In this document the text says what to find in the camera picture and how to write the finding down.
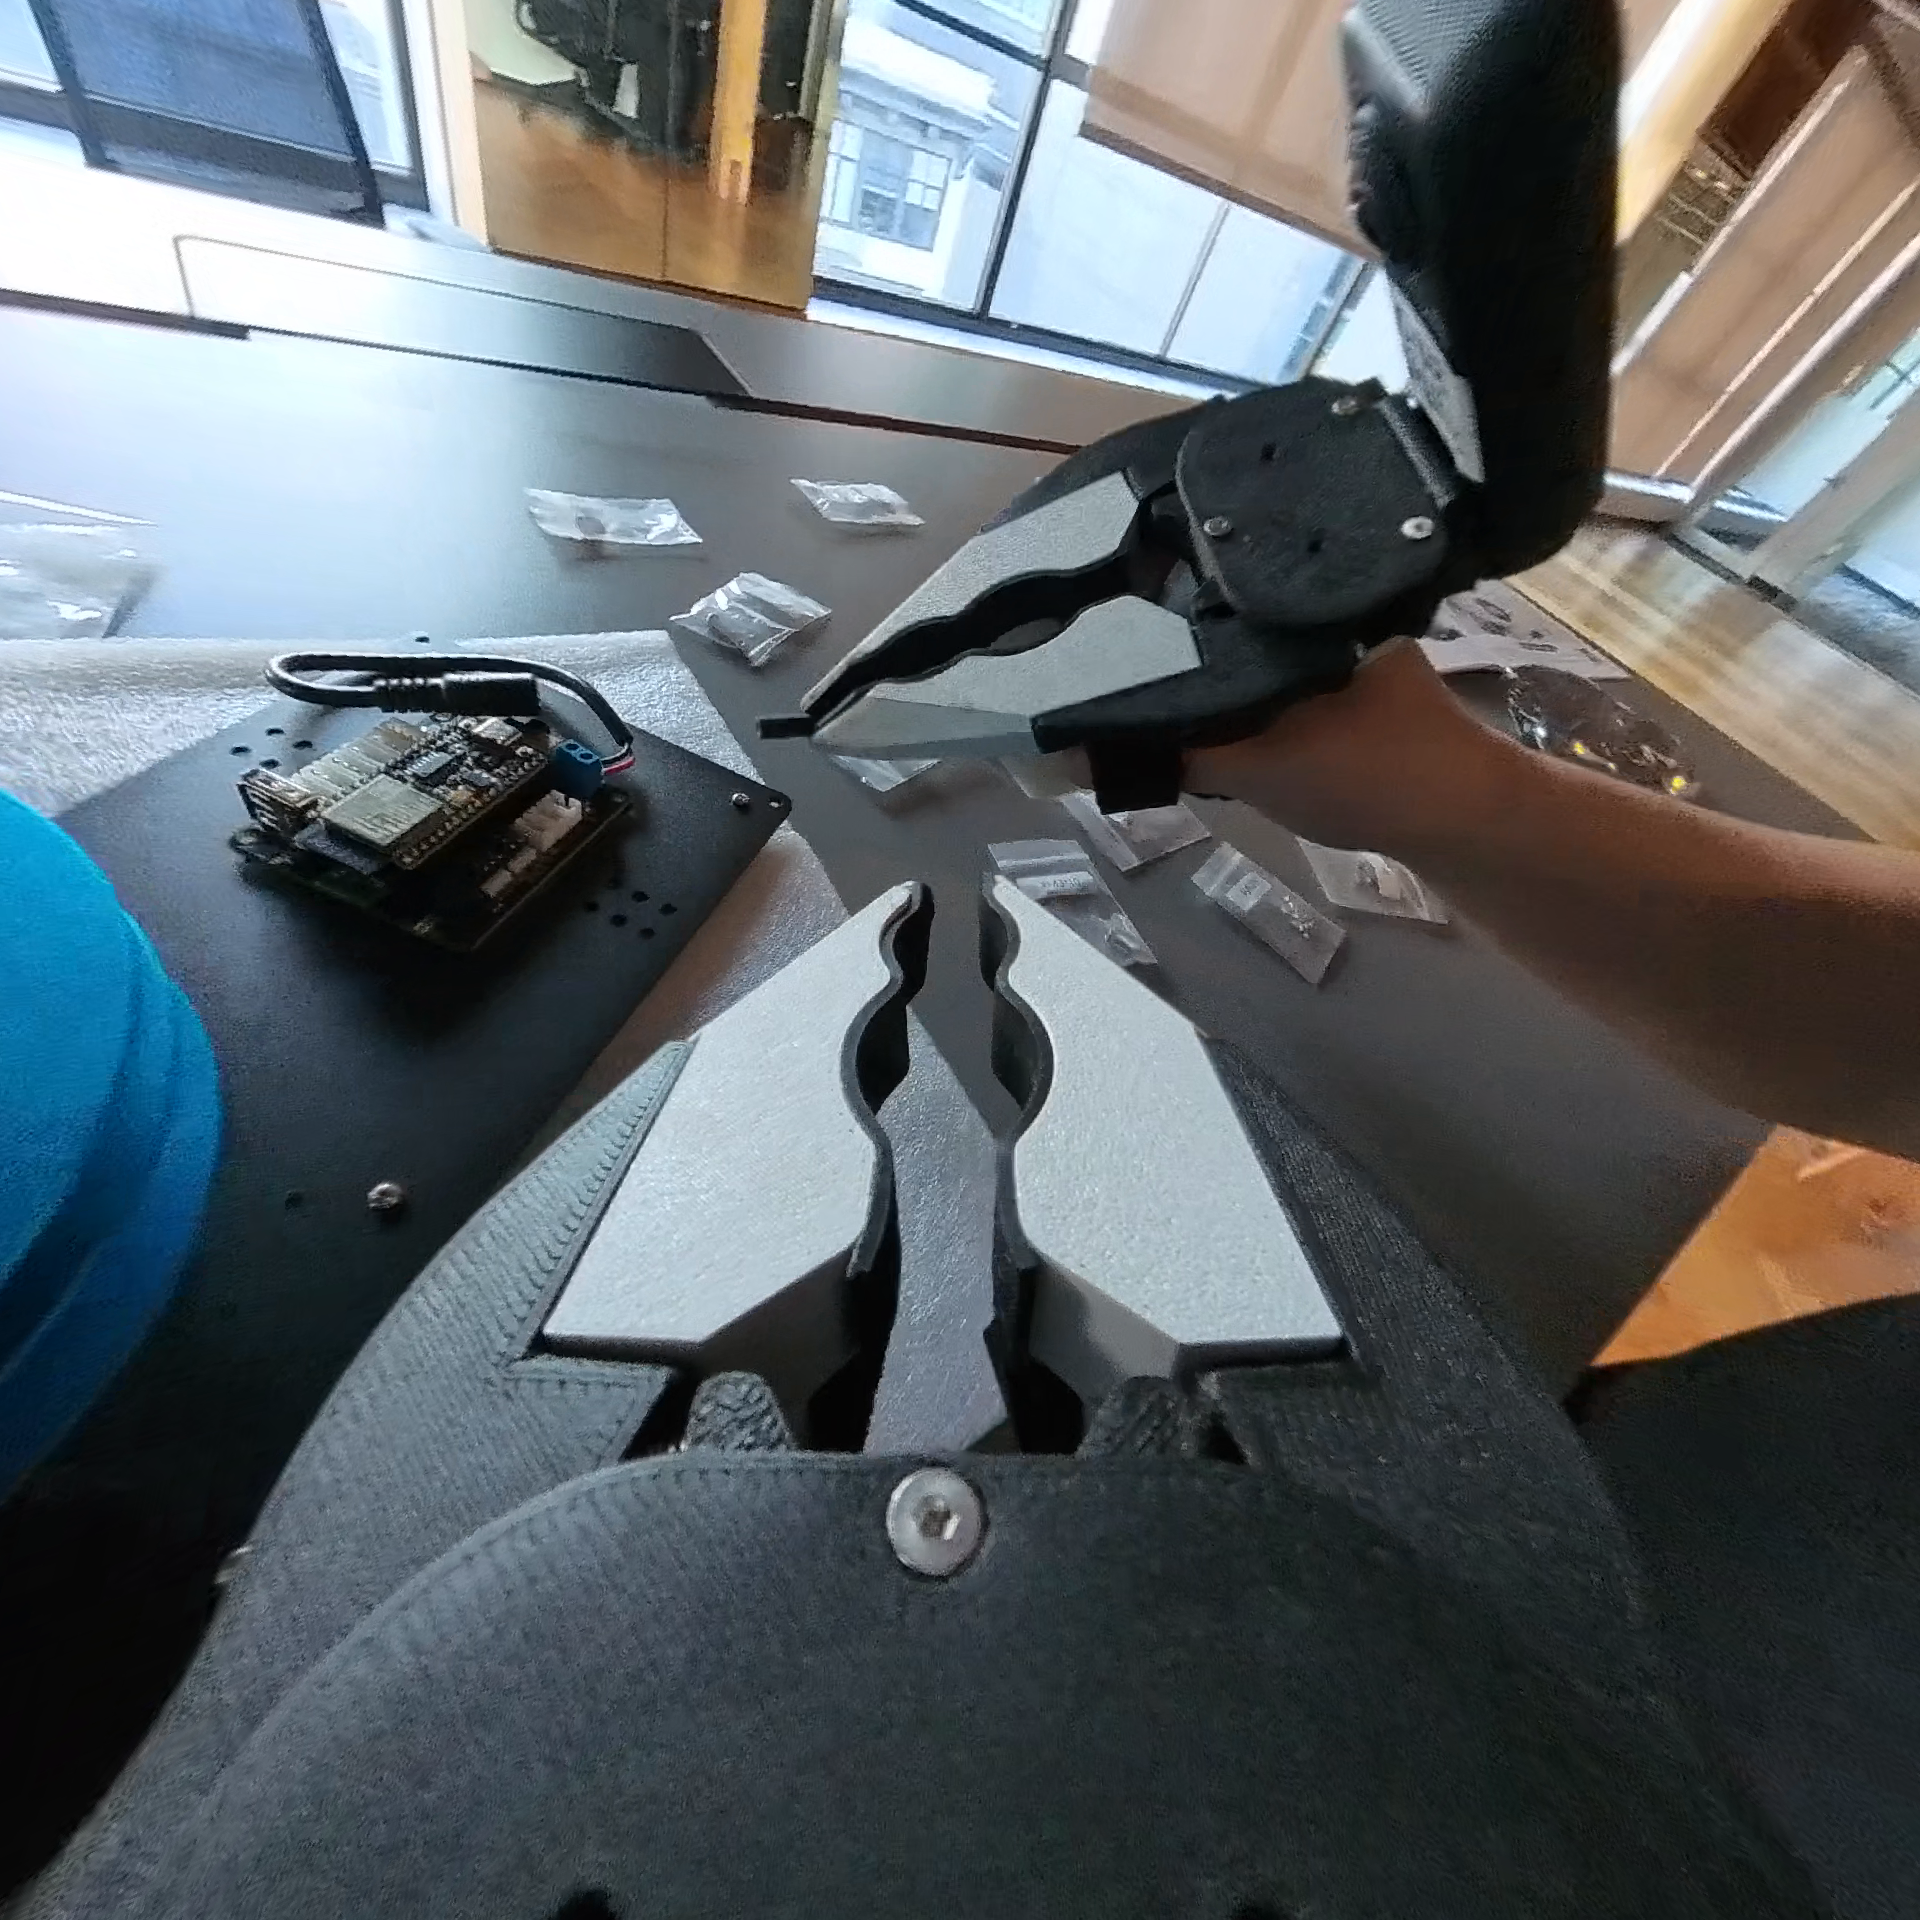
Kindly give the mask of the person's right forearm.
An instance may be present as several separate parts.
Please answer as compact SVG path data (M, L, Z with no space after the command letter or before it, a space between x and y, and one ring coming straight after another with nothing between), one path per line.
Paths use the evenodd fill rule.
M1918 855L1657 797L1454 718L1407 859L1689 1084L1918 1154Z

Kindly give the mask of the large empty clear bag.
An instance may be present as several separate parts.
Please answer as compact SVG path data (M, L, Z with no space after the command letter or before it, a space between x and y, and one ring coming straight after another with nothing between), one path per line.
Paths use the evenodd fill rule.
M3 560L3 639L96 639L154 584L138 560Z

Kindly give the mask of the black circuit board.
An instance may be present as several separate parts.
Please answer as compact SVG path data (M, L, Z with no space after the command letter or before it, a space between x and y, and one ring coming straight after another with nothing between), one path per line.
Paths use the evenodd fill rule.
M561 888L639 814L543 718L393 718L305 764L241 775L231 847L278 883L450 954Z

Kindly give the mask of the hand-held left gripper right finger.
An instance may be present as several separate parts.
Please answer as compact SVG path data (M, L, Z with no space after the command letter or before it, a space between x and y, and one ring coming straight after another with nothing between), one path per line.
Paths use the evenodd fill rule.
M1347 1354L1209 1037L1013 877L983 884L999 1140L987 1354L1015 1444L1070 1451L1131 1381Z

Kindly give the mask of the printed instruction booklet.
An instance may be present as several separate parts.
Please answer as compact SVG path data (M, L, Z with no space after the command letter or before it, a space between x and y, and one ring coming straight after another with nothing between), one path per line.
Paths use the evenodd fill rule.
M1625 682L1627 669L1576 635L1510 583L1480 583L1435 611L1423 648L1446 676L1554 667L1578 678Z

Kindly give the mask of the person's right hand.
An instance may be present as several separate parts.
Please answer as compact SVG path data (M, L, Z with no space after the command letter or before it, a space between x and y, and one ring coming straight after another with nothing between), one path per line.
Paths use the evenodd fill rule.
M1423 859L1501 830L1535 764L1470 712L1415 639L1367 655L1350 683L1259 733L1189 749L1184 790L1232 800L1322 846Z

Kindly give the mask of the adjacent dark desk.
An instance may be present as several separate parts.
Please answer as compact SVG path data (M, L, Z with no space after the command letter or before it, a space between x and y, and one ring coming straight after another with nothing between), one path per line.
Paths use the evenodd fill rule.
M705 307L637 316L209 232L7 231L3 285L6 304L407 351L1037 452L1075 452L1189 404L864 330Z

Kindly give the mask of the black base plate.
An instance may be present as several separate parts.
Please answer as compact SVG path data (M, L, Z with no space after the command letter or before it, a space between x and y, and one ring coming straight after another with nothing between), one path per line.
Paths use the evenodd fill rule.
M637 823L479 951L278 883L237 784L346 742L265 710L47 819L101 868L200 1014L225 1130L169 1302L6 1493L6 1892L106 1795L174 1690L327 1392L499 1188L787 823L791 803L659 735Z

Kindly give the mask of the white foam sheet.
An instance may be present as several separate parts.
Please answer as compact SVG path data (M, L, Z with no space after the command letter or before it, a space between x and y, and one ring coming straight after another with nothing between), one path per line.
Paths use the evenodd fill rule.
M45 814L104 794L251 718L279 639L10 639L3 666L6 789ZM745 732L723 716L667 630L474 639L601 688L640 728L753 771ZM681 1040L849 919L826 863L783 824L616 1035L643 1055Z

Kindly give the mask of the large clear bag of screws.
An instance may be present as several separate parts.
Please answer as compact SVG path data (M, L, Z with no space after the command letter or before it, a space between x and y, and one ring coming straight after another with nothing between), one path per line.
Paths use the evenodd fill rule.
M1693 756L1661 722L1602 683L1526 663L1504 671L1511 728L1528 748L1677 800L1697 800Z

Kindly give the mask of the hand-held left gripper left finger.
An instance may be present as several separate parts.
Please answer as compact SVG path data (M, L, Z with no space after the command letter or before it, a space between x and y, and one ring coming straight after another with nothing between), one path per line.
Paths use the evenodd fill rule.
M539 1328L544 1349L753 1373L817 1450L862 1450L899 1306L894 1154L930 888L857 910L681 1046Z

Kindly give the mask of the grey desk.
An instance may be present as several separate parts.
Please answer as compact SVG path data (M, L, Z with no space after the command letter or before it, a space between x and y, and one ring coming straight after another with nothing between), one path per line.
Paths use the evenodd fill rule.
M842 899L937 895L919 1014L995 1123L976 963L987 846L1070 835L997 764L879 797L759 742L881 613L1053 460L877 422L272 332L226 336L6 307L6 488L154 530L155 637L393 643L659 630L742 568L831 630L753 671L686 660ZM1194 887L1217 844L1319 903L1293 832L1199 800L1206 846L1098 866L1154 983L1259 1062L1418 1222L1567 1390L1743 1178L1763 1124L1642 1058L1453 923L1358 914L1322 983Z

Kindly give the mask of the dark framed window wall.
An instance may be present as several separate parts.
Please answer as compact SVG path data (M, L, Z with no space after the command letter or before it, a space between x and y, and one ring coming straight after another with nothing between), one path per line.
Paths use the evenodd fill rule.
M717 10L6 4L6 154L731 299ZM1112 11L835 4L808 307L1231 384L1379 368L1366 259L1083 133Z

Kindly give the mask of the beige roller blind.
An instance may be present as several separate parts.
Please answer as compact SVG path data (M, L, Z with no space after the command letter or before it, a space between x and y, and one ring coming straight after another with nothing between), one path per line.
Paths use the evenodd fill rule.
M1345 3L1117 3L1083 133L1376 260L1353 221Z

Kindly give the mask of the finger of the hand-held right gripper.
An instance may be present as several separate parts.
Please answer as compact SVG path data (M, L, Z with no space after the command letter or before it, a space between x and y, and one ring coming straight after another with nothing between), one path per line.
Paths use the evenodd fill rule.
M1183 614L1125 595L1018 653L963 655L922 678L881 678L818 727L818 748L854 758L1032 754L1043 718L1179 678L1200 663Z
M886 682L923 682L1039 619L1130 584L1143 500L1125 475L1075 487L976 533L802 700L842 712Z

